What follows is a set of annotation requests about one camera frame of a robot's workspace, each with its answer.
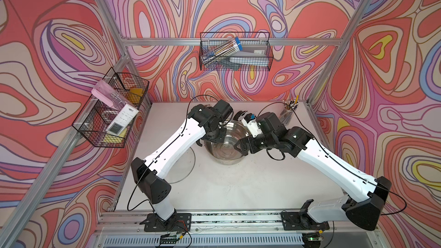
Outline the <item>glass pot lid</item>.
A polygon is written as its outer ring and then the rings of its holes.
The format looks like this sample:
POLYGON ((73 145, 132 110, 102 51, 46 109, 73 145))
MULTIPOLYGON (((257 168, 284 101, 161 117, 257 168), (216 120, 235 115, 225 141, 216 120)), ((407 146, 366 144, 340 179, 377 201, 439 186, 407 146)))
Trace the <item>glass pot lid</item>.
POLYGON ((189 148, 178 161, 172 166, 165 180, 169 184, 179 183, 189 177, 194 170, 196 164, 196 156, 193 148, 189 148))

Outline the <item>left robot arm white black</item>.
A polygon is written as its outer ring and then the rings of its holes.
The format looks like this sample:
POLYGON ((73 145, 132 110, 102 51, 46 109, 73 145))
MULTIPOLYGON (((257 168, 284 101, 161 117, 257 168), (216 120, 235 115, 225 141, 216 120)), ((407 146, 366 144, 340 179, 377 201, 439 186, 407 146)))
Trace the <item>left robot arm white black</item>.
POLYGON ((200 140, 222 143, 226 136, 227 119, 232 114, 233 108, 224 100, 217 101, 214 106, 188 106, 186 119, 162 146, 143 160, 136 157, 132 161, 136 188, 147 197, 159 219, 169 220, 175 214, 168 198, 172 187, 165 179, 171 168, 200 140))

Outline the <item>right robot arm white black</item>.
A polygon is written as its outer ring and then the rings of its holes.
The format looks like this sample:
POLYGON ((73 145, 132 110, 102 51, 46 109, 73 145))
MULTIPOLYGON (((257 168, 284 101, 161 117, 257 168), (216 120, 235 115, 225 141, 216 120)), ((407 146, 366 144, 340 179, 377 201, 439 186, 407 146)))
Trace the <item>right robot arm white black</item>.
POLYGON ((344 191, 337 199, 306 201, 298 212, 303 226, 311 222, 350 221, 363 230, 375 230, 392 186, 387 178, 374 178, 351 166, 326 150, 303 127, 287 129, 275 113, 267 112, 258 117, 247 114, 240 121, 250 132, 234 146, 241 155, 276 149, 313 166, 344 191))

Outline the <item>stainless steel pot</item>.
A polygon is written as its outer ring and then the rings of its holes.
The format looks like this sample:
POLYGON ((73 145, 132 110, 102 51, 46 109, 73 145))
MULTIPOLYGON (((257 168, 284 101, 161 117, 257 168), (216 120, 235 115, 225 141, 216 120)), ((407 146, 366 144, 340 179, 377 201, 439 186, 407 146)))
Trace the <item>stainless steel pot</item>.
POLYGON ((204 141, 204 147, 211 158, 223 165, 239 163, 243 155, 234 149, 235 144, 242 138, 250 136, 248 129, 241 122, 232 121, 226 125, 226 135, 223 143, 204 141))

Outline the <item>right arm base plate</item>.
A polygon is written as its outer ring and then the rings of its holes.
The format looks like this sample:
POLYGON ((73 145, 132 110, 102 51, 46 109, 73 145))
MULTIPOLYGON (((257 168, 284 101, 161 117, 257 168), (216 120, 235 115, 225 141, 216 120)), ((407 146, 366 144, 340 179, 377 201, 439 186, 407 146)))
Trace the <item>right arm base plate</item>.
POLYGON ((308 208, 313 201, 313 199, 307 200, 299 211, 283 210, 280 212, 281 221, 285 231, 326 231, 330 229, 328 222, 318 223, 308 215, 308 208))

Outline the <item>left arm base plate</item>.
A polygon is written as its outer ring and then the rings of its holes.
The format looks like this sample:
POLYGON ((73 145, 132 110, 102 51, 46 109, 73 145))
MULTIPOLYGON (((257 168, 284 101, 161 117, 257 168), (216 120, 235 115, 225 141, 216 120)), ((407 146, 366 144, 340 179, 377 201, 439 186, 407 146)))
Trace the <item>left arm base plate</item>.
POLYGON ((147 233, 157 232, 185 232, 191 229, 191 213, 174 213, 167 220, 161 219, 157 214, 148 214, 147 218, 140 222, 147 233))

